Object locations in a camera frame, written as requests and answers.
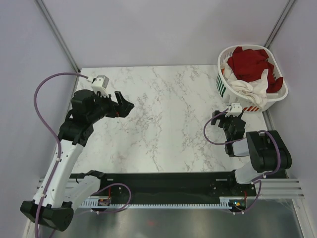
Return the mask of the red t shirt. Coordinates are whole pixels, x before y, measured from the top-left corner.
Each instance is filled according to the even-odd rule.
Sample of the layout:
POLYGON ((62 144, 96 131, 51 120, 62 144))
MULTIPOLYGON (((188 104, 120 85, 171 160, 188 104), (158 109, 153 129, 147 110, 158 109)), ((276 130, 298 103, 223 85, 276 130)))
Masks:
POLYGON ((232 56, 227 60, 234 75, 238 80, 253 82, 261 78, 265 69, 268 70, 268 84, 275 84, 273 77, 274 65, 267 61, 268 54, 265 50, 243 50, 237 47, 232 56))

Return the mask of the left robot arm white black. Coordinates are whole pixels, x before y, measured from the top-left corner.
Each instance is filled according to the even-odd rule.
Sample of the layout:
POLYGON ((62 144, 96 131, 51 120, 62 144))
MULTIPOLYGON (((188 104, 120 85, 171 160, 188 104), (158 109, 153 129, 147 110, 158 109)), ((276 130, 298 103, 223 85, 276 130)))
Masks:
POLYGON ((125 118, 134 104, 125 100, 120 91, 115 92, 116 101, 100 92, 76 91, 71 99, 71 110, 57 136, 57 151, 48 172, 31 201, 23 201, 20 211, 35 225, 57 231, 65 231, 76 209, 92 194, 107 193, 106 175, 89 171, 84 179, 66 192, 66 185, 79 155, 94 131, 93 125, 104 117, 125 118))

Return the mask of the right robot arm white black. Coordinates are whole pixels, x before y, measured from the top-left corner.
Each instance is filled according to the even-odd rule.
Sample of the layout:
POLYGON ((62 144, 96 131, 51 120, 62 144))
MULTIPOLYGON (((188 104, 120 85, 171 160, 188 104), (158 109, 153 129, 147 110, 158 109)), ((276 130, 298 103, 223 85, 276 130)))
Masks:
POLYGON ((228 192, 238 195, 245 189, 245 184, 256 182, 276 172, 289 169, 291 155, 276 130, 257 132, 245 131, 246 122, 242 115, 227 116, 227 113, 214 111, 211 125, 218 121, 227 144, 224 146, 229 157, 250 157, 250 161, 234 171, 233 179, 227 182, 228 192))

